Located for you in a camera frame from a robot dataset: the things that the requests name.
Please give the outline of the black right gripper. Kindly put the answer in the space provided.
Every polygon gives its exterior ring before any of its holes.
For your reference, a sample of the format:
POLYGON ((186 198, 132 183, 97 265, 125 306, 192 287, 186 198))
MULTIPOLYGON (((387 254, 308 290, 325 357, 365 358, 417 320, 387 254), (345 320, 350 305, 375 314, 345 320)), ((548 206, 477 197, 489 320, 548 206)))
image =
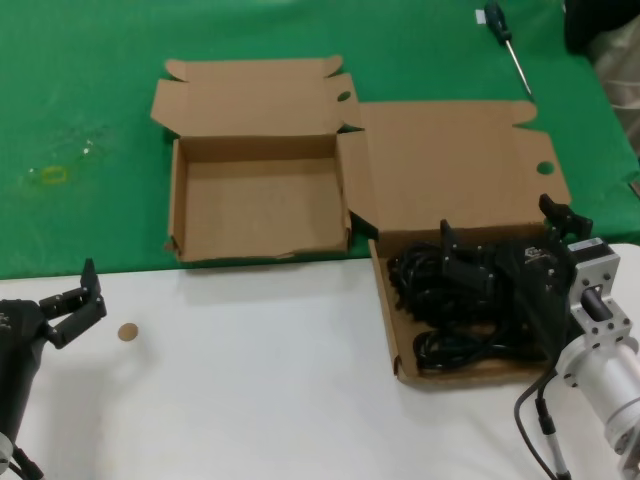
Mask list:
POLYGON ((491 300, 495 296, 495 262, 511 288, 517 317, 550 360, 566 345, 568 330, 569 266, 558 243, 567 236, 591 237, 593 221, 576 214, 568 204, 539 197, 545 217, 544 235, 506 240, 493 245, 460 246, 446 219, 440 221, 442 276, 491 300))

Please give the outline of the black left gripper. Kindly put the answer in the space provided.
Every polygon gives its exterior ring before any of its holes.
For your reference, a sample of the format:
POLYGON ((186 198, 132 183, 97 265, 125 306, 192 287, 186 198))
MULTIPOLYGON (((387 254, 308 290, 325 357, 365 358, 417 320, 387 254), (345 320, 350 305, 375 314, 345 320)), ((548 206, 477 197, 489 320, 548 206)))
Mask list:
POLYGON ((1 433, 17 435, 46 340, 62 349, 107 315, 94 261, 80 286, 41 300, 1 301, 1 433))

